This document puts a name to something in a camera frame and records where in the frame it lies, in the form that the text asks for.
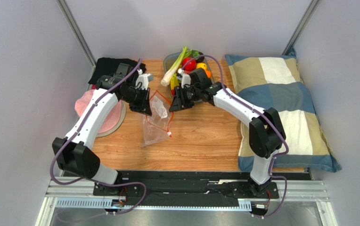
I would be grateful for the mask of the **clear orange zip top bag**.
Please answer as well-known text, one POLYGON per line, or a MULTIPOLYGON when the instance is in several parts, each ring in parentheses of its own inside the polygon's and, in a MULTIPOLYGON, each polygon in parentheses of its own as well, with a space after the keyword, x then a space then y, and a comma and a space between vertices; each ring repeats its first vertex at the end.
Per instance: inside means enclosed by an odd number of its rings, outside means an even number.
POLYGON ((152 116, 143 116, 143 141, 141 147, 163 142, 172 137, 169 129, 174 113, 169 112, 171 102, 158 90, 149 100, 152 116))

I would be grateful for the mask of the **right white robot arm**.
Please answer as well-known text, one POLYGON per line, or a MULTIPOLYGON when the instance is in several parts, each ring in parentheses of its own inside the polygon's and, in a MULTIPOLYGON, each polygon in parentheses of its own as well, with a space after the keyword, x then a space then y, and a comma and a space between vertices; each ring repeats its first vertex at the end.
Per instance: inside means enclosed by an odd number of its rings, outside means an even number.
POLYGON ((255 197, 266 194, 274 159, 286 140, 278 111, 263 109, 240 99, 222 82, 213 83, 203 69, 190 73, 179 69, 174 78, 180 83, 174 87, 170 112, 192 108, 195 102, 202 101, 229 112, 248 127, 248 142, 254 161, 245 191, 255 197))

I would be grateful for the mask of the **orange fruit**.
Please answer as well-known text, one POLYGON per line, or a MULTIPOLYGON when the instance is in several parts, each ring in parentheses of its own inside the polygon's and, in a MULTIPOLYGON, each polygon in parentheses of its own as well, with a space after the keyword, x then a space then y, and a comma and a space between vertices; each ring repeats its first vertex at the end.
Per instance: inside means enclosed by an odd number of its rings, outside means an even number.
POLYGON ((205 70, 205 73, 206 73, 206 75, 207 75, 207 77, 208 77, 209 79, 212 78, 212 73, 211 73, 211 71, 205 70))

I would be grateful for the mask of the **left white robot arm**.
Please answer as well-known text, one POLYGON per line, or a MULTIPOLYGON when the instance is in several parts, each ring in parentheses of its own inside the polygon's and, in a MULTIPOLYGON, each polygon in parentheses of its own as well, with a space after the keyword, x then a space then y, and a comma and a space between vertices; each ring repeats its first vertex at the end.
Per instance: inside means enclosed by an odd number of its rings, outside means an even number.
POLYGON ((55 183, 64 184, 54 176, 53 169, 58 166, 78 176, 72 183, 87 179, 107 187, 120 186, 116 182, 119 172, 102 164, 92 148, 106 117, 120 100, 129 103, 131 111, 152 116, 148 83, 153 75, 141 70, 141 62, 142 59, 139 59, 136 66, 121 79, 102 76, 90 103, 74 127, 64 138, 55 138, 52 143, 55 156, 49 168, 50 177, 55 183))

